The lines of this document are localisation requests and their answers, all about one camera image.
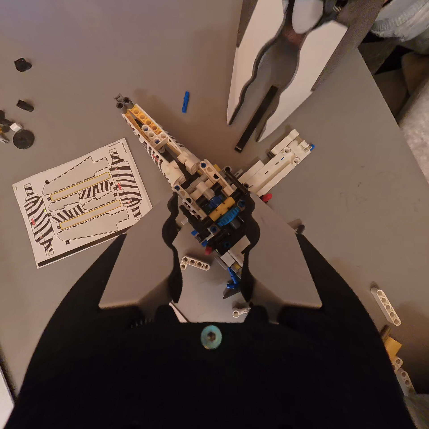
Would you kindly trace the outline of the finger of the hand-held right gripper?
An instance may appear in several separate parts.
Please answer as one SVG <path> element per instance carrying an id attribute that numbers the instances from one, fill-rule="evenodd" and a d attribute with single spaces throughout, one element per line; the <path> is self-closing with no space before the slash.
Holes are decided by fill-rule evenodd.
<path id="1" fill-rule="evenodd" d="M 257 74 L 256 84 L 261 86 L 258 94 L 265 96 L 271 87 L 276 88 L 257 125 L 257 142 L 277 132 L 309 98 L 347 30 L 330 20 L 298 33 L 292 20 L 286 21 L 276 42 L 263 55 Z"/>
<path id="2" fill-rule="evenodd" d="M 232 125 L 255 81 L 260 62 L 281 37 L 292 14 L 292 1 L 256 1 L 236 45 L 227 104 L 227 125 Z"/>

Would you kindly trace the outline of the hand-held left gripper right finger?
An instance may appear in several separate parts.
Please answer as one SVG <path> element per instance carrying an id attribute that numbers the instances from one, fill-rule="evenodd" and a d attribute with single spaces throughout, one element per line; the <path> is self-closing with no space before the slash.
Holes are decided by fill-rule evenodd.
<path id="1" fill-rule="evenodd" d="M 256 194 L 245 196 L 244 250 L 240 281 L 246 302 L 267 310 L 321 308 L 321 299 L 295 230 Z"/>

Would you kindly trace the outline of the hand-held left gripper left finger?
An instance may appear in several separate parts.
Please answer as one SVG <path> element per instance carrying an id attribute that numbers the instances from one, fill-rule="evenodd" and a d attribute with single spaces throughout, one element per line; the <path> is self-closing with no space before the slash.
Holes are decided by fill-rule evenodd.
<path id="1" fill-rule="evenodd" d="M 158 308 L 178 303 L 183 277 L 173 242 L 178 234 L 177 193 L 163 199 L 126 233 L 100 308 Z"/>

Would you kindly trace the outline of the long black lego beam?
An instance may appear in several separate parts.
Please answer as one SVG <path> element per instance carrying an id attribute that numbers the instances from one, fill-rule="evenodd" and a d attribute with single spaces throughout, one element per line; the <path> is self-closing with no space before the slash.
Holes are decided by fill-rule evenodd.
<path id="1" fill-rule="evenodd" d="M 240 137 L 238 143 L 236 144 L 234 150 L 238 153 L 241 153 L 243 151 L 243 148 L 246 146 L 247 142 L 249 141 L 250 137 L 254 133 L 257 125 L 260 123 L 261 119 L 265 115 L 265 112 L 269 108 L 271 102 L 275 98 L 276 94 L 278 92 L 278 88 L 274 85 L 270 87 L 268 92 L 266 93 L 265 97 L 261 101 L 259 107 L 255 111 L 252 119 L 250 120 L 249 124 L 245 128 L 242 136 Z"/>

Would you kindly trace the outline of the zebra striped lego helicopter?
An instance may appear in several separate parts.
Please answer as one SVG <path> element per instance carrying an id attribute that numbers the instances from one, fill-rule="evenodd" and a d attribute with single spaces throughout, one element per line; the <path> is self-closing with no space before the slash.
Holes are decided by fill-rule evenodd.
<path id="1" fill-rule="evenodd" d="M 189 223 L 205 253 L 228 269 L 230 280 L 223 298 L 237 294 L 243 266 L 238 259 L 250 246 L 242 214 L 248 185 L 239 184 L 229 166 L 220 169 L 198 158 L 130 98 L 119 94 L 115 104 L 178 195 L 182 223 Z"/>

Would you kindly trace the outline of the white lego skid assembly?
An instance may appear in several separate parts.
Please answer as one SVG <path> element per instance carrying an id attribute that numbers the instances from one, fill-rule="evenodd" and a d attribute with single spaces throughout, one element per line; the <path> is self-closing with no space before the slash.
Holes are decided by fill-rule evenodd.
<path id="1" fill-rule="evenodd" d="M 293 129 L 281 142 L 269 152 L 269 161 L 264 164 L 257 161 L 248 171 L 239 177 L 239 181 L 248 186 L 248 190 L 257 196 L 263 196 L 300 164 L 314 149 Z"/>

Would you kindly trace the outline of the white angled lego beam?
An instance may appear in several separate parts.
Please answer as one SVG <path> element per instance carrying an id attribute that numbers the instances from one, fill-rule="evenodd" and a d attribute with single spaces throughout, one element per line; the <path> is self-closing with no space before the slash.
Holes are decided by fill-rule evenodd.
<path id="1" fill-rule="evenodd" d="M 188 266 L 192 266 L 203 271 L 208 271 L 210 269 L 210 265 L 208 263 L 196 259 L 195 257 L 185 255 L 181 259 L 180 269 L 184 271 Z"/>

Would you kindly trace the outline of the short white lego beam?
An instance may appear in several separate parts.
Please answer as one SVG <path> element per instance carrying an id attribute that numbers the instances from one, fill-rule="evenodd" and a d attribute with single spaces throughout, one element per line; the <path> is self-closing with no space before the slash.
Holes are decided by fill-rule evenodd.
<path id="1" fill-rule="evenodd" d="M 378 287 L 371 287 L 371 293 L 387 321 L 394 326 L 400 326 L 401 320 L 384 291 Z"/>

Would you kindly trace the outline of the yellow lego panel piece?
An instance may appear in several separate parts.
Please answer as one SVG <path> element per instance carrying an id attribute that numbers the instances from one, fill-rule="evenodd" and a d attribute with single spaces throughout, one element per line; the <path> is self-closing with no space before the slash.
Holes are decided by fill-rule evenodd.
<path id="1" fill-rule="evenodd" d="M 389 335 L 383 339 L 383 344 L 389 356 L 389 360 L 393 362 L 396 359 L 397 353 L 400 351 L 402 344 Z"/>

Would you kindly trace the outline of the long white lego beam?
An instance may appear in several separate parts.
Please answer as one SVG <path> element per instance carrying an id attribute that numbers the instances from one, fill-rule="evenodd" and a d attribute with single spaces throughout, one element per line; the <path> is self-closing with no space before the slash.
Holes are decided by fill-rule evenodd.
<path id="1" fill-rule="evenodd" d="M 405 396 L 415 393 L 415 389 L 408 373 L 402 368 L 403 361 L 400 357 L 394 356 L 392 366 L 400 387 Z"/>

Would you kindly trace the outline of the small grey black lego assembly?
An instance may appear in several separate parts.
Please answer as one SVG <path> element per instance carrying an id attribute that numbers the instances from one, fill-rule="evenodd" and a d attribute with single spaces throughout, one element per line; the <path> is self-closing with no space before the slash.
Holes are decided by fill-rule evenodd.
<path id="1" fill-rule="evenodd" d="M 21 129 L 23 129 L 22 126 L 20 126 L 16 122 L 12 122 L 12 121 L 6 119 L 4 111 L 0 110 L 0 142 L 2 142 L 4 144 L 8 144 L 9 139 L 6 136 L 6 134 L 9 131 L 18 132 Z"/>

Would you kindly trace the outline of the zebra sticker sheet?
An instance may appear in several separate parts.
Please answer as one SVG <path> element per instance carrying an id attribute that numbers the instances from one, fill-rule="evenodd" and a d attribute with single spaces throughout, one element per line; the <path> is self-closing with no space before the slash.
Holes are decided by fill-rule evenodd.
<path id="1" fill-rule="evenodd" d="M 152 209 L 126 138 L 13 190 L 38 269 L 125 233 Z"/>

